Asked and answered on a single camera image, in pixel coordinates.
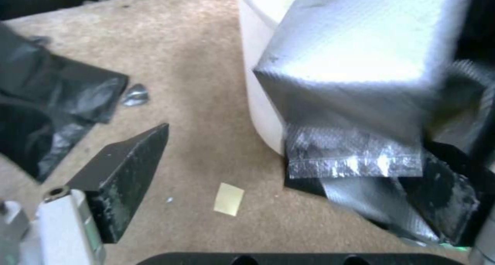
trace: small yellow paper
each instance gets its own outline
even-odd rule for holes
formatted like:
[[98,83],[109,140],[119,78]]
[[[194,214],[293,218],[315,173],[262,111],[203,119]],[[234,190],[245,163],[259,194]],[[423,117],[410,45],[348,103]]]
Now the small yellow paper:
[[213,210],[231,216],[236,216],[243,195],[244,190],[229,184],[221,183]]

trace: white plastic object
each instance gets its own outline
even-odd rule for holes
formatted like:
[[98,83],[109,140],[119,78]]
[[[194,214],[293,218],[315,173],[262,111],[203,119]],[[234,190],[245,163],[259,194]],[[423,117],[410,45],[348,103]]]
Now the white plastic object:
[[45,265],[102,265],[105,251],[85,194],[70,194],[38,207],[39,234]]
[[283,155],[283,120],[265,94],[253,67],[294,0],[238,0],[249,113],[265,143]]

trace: beige carpet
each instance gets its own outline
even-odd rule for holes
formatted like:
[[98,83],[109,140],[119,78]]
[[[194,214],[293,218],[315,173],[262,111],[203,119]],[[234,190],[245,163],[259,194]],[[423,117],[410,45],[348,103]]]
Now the beige carpet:
[[[143,203],[122,240],[106,247],[107,264],[169,251],[413,251],[465,260],[456,251],[405,246],[322,198],[283,188],[282,160],[249,120],[236,0],[109,0],[8,24],[51,36],[60,55],[129,74],[152,98],[119,106],[42,186],[0,159],[0,196],[31,217],[43,191],[64,184],[104,145],[171,125]],[[221,182],[246,191],[237,217],[213,211]]]

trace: white container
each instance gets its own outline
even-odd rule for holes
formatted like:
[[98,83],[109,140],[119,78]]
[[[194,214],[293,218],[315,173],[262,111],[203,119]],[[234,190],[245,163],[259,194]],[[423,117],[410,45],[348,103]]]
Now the white container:
[[249,113],[265,143],[283,155],[283,120],[252,69],[294,0],[238,0]]

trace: black plastic bag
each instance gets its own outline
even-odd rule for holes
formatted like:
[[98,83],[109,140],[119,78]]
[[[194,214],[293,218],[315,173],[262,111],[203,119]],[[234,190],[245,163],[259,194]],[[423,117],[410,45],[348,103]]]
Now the black plastic bag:
[[127,83],[0,24],[0,153],[43,182],[95,123],[110,121]]

